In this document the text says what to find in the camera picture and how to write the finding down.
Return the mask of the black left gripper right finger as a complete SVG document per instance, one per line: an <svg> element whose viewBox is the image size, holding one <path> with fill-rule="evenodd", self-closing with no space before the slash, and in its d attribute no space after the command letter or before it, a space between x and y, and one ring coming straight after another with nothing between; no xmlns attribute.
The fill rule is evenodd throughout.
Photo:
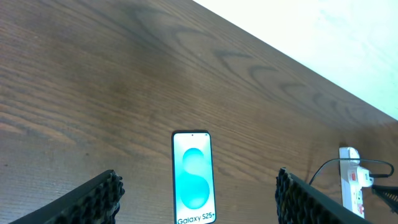
<svg viewBox="0 0 398 224"><path fill-rule="evenodd" d="M279 170L276 180L275 201L279 223L370 224L284 167Z"/></svg>

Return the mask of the blue Galaxy smartphone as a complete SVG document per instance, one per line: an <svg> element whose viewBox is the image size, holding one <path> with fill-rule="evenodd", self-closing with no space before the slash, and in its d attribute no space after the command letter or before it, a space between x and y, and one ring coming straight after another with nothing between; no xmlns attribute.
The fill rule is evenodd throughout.
<svg viewBox="0 0 398 224"><path fill-rule="evenodd" d="M210 133L176 130L171 143L174 223L214 223L217 216Z"/></svg>

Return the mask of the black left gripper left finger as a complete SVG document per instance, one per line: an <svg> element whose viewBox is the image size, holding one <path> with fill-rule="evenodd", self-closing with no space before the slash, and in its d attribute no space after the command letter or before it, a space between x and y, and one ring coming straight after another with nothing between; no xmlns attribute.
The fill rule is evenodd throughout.
<svg viewBox="0 0 398 224"><path fill-rule="evenodd" d="M11 224L115 224L124 195L122 177L106 170Z"/></svg>

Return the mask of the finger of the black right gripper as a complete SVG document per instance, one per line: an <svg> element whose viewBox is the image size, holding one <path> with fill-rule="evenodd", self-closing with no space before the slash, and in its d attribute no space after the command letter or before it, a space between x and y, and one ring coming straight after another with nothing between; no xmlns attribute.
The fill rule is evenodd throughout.
<svg viewBox="0 0 398 224"><path fill-rule="evenodd" d="M381 198L392 210L392 213L398 213L398 188L382 185L373 185L372 193Z"/></svg>

